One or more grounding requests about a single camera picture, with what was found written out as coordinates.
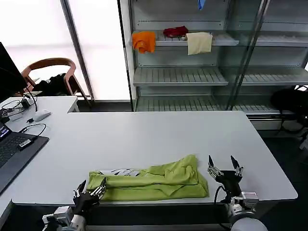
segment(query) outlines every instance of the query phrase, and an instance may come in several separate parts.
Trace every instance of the laptop keyboard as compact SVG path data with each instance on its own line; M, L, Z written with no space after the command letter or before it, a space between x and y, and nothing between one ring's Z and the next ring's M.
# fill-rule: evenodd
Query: laptop keyboard
M11 139L4 141L0 145L0 167L2 167L16 152L17 146L26 141L27 138L21 136L14 136Z

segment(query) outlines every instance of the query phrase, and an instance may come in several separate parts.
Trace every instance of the beige towel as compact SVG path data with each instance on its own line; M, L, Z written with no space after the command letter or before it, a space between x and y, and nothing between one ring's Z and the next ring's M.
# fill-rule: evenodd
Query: beige towel
M211 52L213 36L206 32L187 33L188 55Z

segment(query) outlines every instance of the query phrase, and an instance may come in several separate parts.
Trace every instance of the folded garment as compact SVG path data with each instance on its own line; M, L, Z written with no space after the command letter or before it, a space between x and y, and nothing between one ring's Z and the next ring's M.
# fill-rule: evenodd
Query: folded garment
M206 0L198 0L198 8L199 8L199 10L202 10L202 9L203 9L204 4L205 4L205 1L206 1Z
M155 51L155 33L143 31L132 35L133 48L144 54L146 51L153 53Z
M185 26L180 26L175 28L164 29L163 33L166 37L169 38L184 37L188 33L188 29Z
M104 177L107 178L107 190L102 200L106 201L154 201L209 196L207 181L197 171L195 155L139 170L134 176L108 176L103 171L93 171L89 175L87 190L96 189Z
M188 55L211 52L213 36L206 32L186 34Z

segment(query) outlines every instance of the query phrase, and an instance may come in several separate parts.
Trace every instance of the blue cloth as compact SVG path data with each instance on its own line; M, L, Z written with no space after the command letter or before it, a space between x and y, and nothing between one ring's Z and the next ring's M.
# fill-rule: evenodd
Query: blue cloth
M202 9L203 9L204 4L205 4L205 1L206 1L206 0L198 0L198 8L199 8L199 10L202 10Z

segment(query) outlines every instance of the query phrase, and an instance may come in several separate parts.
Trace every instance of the laptop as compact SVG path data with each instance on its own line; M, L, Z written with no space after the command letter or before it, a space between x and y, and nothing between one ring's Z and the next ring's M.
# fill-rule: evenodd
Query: laptop
M18 149L19 144L33 137L13 132L0 122L0 194L49 140L38 136L30 146Z

